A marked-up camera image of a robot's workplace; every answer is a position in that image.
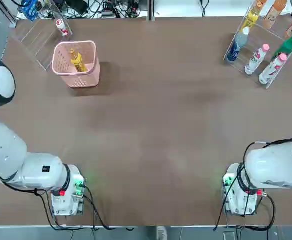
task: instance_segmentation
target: pink basket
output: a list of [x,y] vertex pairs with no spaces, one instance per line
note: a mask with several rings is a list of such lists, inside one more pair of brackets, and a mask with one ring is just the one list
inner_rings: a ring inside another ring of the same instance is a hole
[[[70,50],[82,55],[87,71],[77,72],[71,63]],[[101,66],[93,41],[67,41],[59,43],[54,50],[51,68],[71,88],[95,87],[100,81]]]

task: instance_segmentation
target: yellow bottle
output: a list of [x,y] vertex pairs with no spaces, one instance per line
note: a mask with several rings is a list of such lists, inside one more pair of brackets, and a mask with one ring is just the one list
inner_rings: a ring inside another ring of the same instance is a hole
[[72,64],[74,64],[77,72],[87,72],[87,68],[85,64],[83,63],[82,55],[79,52],[76,52],[74,49],[71,49],[70,51],[70,61]]
[[287,0],[275,0],[271,9],[262,21],[264,28],[271,29],[275,23],[276,18],[281,14],[281,12],[286,7]]
[[258,20],[258,17],[261,14],[261,11],[263,9],[263,6],[267,0],[256,0],[255,3],[253,4],[251,10],[249,11],[246,20],[244,21],[240,31],[242,31],[244,28],[249,27],[251,28],[252,26],[255,25],[255,23]]

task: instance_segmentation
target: brown table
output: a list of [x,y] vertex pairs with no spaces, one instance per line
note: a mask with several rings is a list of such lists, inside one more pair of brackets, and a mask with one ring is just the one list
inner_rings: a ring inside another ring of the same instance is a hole
[[[90,89],[68,88],[10,40],[4,62],[17,91],[0,121],[30,152],[78,165],[109,225],[212,226],[227,167],[250,142],[292,137],[292,57],[268,91],[222,64],[240,21],[73,20],[74,39],[98,48],[101,79]],[[292,190],[269,192],[275,224],[292,225]],[[91,226],[89,208],[67,224]],[[267,224],[269,214],[230,218],[244,221]],[[0,225],[48,223],[39,198],[0,184]]]

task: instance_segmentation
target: pink bottle cap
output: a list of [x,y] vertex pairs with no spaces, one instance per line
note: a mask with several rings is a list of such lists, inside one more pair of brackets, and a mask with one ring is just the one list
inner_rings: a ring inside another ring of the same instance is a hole
[[281,55],[279,55],[278,59],[279,59],[279,61],[284,63],[287,61],[287,55],[285,53],[282,53]]
[[262,47],[261,47],[262,51],[264,53],[267,53],[269,50],[270,50],[270,46],[268,44],[264,44]]

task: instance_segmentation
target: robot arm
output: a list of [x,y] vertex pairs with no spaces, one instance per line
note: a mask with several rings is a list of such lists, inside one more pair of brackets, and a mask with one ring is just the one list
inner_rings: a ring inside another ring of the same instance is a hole
[[[0,61],[0,106],[9,103],[15,91],[14,76]],[[3,123],[0,123],[0,181],[15,188],[51,191],[55,215],[83,212],[85,179],[79,169],[48,153],[27,152],[25,142]]]
[[226,210],[233,215],[256,212],[261,189],[292,189],[292,138],[250,151],[243,163],[232,164],[223,177]]

